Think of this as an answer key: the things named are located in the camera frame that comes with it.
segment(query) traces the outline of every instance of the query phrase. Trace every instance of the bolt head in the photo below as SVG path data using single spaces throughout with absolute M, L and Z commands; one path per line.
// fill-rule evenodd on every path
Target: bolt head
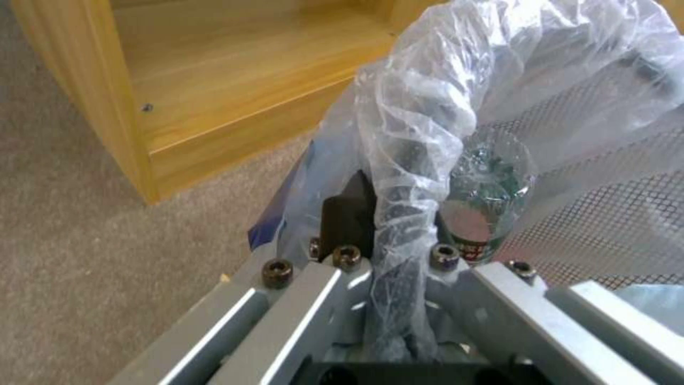
M 321 256 L 321 239 L 318 237 L 311 238 L 308 243 L 308 258 L 310 260 L 318 261 Z
M 261 279 L 264 286 L 272 289 L 286 287 L 292 281 L 292 263 L 282 258 L 269 260 L 261 268 Z
M 458 266 L 459 257 L 454 246 L 438 243 L 430 252 L 430 266 L 440 271 L 452 271 Z
M 532 280 L 537 276 L 537 270 L 527 262 L 510 260 L 506 262 L 506 266 L 508 266 L 513 273 L 516 273 L 517 276 L 527 281 Z
M 335 247 L 332 252 L 332 264 L 342 271 L 354 271 L 361 264 L 361 250 L 353 245 Z

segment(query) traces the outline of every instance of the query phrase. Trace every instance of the floor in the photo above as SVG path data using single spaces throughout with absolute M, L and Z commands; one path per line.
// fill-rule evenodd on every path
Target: floor
M 0 0 L 2 382 L 113 377 L 248 257 L 309 138 L 146 207 Z

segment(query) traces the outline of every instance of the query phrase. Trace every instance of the metal mesh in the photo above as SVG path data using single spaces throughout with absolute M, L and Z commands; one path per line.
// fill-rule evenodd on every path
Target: metal mesh
M 589 156 L 568 155 L 544 139 L 558 135 L 554 130 L 567 120 L 592 116 L 582 123 L 595 126 L 597 114 L 611 116 L 608 110 L 626 92 L 663 92 L 644 90 L 638 80 L 613 65 L 516 119 L 491 123 L 516 134 L 537 158 L 549 158 L 546 151 L 555 146 L 568 159 L 539 165 L 546 171 L 530 207 L 495 259 L 526 260 L 550 285 L 684 282 L 684 110 Z

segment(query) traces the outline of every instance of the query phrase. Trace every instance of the wooden shelf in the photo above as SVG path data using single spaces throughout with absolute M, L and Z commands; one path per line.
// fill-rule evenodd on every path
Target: wooden shelf
M 394 40 L 346 2 L 268 3 L 278 9 L 186 0 L 115 10 L 135 100 L 154 105 L 141 114 L 150 153 L 348 80 Z
M 147 202 L 314 128 L 440 0 L 12 0 Z M 142 111 L 143 105 L 152 109 Z

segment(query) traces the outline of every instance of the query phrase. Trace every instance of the clear plastic bag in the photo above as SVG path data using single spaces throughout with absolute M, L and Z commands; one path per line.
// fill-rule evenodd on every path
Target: clear plastic bag
M 369 359 L 437 358 L 423 295 L 435 214 L 463 140 L 504 129 L 528 148 L 539 177 L 496 259 L 546 261 L 559 275 L 569 263 L 575 277 L 681 272 L 683 75 L 684 41 L 651 0 L 429 8 L 321 122 L 282 196 L 277 253 L 305 264 L 323 200 L 363 170 L 378 196 Z M 656 195 L 623 196 L 630 183 L 654 183 Z M 591 234 L 582 223 L 590 219 Z M 646 241 L 658 252 L 641 248 Z M 621 263 L 626 250 L 632 267 Z

